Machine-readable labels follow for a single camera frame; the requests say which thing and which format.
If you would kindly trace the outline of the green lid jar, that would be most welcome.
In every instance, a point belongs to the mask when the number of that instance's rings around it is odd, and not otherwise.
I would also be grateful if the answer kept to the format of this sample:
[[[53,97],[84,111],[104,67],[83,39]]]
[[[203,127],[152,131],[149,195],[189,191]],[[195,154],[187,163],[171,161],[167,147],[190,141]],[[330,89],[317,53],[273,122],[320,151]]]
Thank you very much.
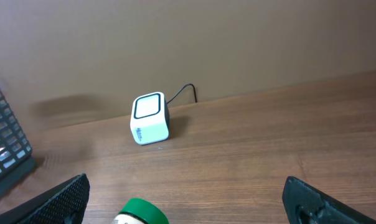
[[[131,198],[111,224],[169,224],[157,206],[141,198]]]

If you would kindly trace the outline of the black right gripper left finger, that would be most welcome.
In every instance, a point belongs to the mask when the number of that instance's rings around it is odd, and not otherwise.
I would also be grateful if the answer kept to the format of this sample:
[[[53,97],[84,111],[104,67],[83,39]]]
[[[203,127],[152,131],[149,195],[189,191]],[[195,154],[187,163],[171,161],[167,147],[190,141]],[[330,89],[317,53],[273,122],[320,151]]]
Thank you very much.
[[[89,195],[87,175],[76,175],[1,214],[0,224],[81,224]]]

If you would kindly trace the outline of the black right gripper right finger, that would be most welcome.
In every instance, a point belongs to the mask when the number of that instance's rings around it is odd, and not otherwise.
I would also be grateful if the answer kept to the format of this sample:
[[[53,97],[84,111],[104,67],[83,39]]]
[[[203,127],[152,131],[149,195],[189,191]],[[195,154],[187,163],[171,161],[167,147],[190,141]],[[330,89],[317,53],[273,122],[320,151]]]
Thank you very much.
[[[290,223],[376,224],[373,218],[294,176],[286,179],[282,201]]]

